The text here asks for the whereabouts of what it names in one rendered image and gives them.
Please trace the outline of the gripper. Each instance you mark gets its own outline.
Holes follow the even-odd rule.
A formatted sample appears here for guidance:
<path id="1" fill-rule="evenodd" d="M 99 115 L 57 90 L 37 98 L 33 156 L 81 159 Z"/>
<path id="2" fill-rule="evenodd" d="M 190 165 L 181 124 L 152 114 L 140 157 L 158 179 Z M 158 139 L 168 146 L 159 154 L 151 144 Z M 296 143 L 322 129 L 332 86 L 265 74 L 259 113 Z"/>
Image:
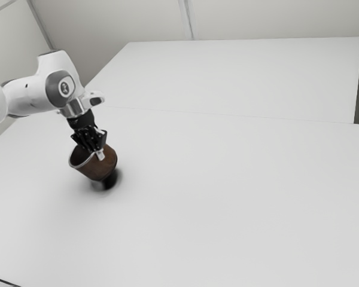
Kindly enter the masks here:
<path id="1" fill-rule="evenodd" d="M 91 109 L 77 118 L 68 118 L 67 122 L 74 131 L 71 138 L 83 149 L 99 149 L 96 156 L 99 161 L 104 160 L 103 147 L 107 140 L 107 131 L 95 124 L 95 117 Z"/>

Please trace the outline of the brown mug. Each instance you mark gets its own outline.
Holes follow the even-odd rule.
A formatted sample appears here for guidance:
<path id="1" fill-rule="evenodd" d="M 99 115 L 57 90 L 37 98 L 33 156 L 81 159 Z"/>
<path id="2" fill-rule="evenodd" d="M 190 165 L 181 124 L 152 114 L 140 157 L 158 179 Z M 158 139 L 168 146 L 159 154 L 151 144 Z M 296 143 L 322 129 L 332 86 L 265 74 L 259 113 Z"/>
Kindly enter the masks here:
<path id="1" fill-rule="evenodd" d="M 77 145 L 69 156 L 69 165 L 92 181 L 103 181 L 115 169 L 117 154 L 108 144 L 102 152 L 105 158 L 99 160 L 95 152 L 88 152 Z"/>

